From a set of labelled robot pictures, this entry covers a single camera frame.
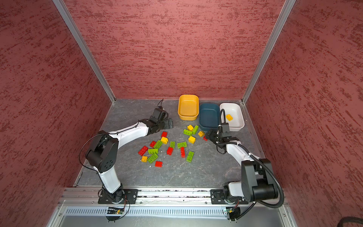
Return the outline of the yellow lego brick underside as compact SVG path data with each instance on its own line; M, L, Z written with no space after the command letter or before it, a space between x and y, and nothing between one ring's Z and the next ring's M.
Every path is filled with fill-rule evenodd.
M204 137L204 136L205 136L205 132L200 131L200 132L198 133L198 135L199 135L200 137Z

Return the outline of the yellow lego cube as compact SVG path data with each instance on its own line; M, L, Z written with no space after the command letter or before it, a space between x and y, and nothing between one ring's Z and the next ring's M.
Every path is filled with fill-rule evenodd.
M194 127L193 127L192 125L188 125L188 126L187 126L187 129L188 129L189 131L193 131Z

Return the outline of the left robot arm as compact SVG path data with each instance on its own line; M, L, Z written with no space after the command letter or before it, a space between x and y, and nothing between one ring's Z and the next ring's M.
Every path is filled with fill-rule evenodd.
M135 203L132 194L124 191L114 168L118 149L138 138L172 128L173 120L171 118L166 118L157 123L154 123L151 119L142 119L136 124L121 130L99 131L97 135L89 140L91 145L85 154L85 158L93 170L98 173L103 184L98 195L99 204L121 204L126 201L131 204Z

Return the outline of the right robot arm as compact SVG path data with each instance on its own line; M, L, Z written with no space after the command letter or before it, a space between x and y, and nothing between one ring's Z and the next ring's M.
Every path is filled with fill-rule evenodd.
M236 137L226 137L221 132L210 130L205 139L223 149L241 166L241 180L228 182L222 189L221 199L225 203L257 202L269 208L280 208L285 196L275 177L271 162L253 155Z

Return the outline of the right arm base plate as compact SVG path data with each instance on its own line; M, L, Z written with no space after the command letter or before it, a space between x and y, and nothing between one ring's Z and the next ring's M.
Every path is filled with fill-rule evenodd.
M227 196L223 189L210 190L211 203L213 205L246 205L248 204L242 197Z

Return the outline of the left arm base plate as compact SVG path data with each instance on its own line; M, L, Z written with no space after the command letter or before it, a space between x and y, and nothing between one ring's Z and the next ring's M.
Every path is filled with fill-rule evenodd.
M102 188L98 194L98 204L135 204L139 190L118 189L113 194Z

